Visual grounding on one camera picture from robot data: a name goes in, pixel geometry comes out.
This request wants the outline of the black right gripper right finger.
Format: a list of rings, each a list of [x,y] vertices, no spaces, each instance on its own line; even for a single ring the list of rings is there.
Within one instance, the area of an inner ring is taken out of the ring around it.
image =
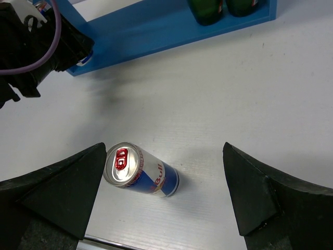
[[[223,164],[247,249],[332,249],[332,189],[301,180],[225,143]]]

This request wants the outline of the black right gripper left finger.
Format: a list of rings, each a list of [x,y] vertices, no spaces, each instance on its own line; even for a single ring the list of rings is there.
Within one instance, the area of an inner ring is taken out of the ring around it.
[[[1,249],[76,249],[106,162],[97,143],[62,161],[1,181]]]

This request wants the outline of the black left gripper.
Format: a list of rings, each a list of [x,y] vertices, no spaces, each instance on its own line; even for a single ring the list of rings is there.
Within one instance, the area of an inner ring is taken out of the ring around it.
[[[41,48],[38,37],[31,33],[38,20],[27,16],[22,23],[11,4],[1,4],[1,69],[15,69],[30,65],[41,59],[48,50]],[[1,76],[14,86],[37,86],[55,68],[47,61],[38,68],[15,75]]]

